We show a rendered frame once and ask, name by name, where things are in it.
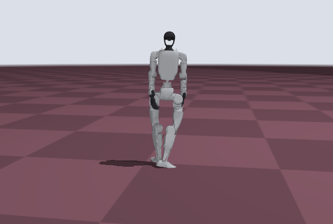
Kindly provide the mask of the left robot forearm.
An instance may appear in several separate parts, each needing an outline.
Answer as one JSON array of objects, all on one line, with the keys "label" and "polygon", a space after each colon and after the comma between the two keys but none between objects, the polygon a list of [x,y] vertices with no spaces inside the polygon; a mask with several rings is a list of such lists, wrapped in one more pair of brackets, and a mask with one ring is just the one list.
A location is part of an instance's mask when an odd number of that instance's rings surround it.
[{"label": "left robot forearm", "polygon": [[148,81],[149,81],[149,91],[148,94],[151,95],[151,90],[155,92],[155,78],[152,77],[151,71],[148,72]]}]

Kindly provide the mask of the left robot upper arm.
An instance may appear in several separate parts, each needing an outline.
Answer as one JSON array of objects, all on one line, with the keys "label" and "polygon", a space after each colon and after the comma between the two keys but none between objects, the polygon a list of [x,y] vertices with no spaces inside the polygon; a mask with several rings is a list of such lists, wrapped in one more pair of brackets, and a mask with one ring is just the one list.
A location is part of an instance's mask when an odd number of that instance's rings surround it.
[{"label": "left robot upper arm", "polygon": [[156,61],[156,59],[158,58],[158,52],[159,51],[153,51],[150,54],[150,71],[151,71],[151,75],[152,75],[153,78],[157,76],[157,72],[156,72],[157,61]]}]

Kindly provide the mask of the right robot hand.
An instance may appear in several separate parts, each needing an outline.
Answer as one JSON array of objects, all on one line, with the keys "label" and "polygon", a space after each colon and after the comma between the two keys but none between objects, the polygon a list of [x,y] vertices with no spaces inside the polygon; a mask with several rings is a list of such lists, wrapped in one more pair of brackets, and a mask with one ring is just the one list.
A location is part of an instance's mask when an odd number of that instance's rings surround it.
[{"label": "right robot hand", "polygon": [[184,104],[184,99],[186,98],[186,93],[183,93],[182,97],[183,97],[183,102],[182,102],[181,106],[183,106],[183,104]]}]

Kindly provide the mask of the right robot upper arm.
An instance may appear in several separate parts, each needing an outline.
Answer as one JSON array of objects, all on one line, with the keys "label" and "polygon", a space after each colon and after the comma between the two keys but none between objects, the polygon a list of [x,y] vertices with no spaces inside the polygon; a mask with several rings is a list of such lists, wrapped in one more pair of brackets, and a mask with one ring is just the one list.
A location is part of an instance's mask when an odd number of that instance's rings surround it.
[{"label": "right robot upper arm", "polygon": [[180,79],[186,79],[186,69],[187,69],[187,56],[186,56],[186,54],[179,52],[179,59],[181,60],[181,62],[180,62],[181,72],[179,72],[179,78]]}]

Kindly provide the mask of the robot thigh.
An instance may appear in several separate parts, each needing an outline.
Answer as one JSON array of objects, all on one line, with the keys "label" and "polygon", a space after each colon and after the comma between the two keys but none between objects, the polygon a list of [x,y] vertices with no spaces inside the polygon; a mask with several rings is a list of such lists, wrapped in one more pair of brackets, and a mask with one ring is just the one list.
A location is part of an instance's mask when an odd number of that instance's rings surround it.
[{"label": "robot thigh", "polygon": [[[182,118],[183,118],[183,107],[181,106],[183,102],[183,97],[179,94],[173,93],[173,125],[175,132],[178,130]],[[167,126],[165,129],[165,132],[167,133],[167,128],[170,126]]]},{"label": "robot thigh", "polygon": [[[156,100],[157,106],[159,106],[160,92],[155,92],[154,98]],[[163,126],[159,124],[159,109],[152,108],[152,105],[150,103],[150,98],[149,98],[149,114],[152,127],[153,125],[156,125],[158,128],[158,133],[161,133],[163,130]]]}]

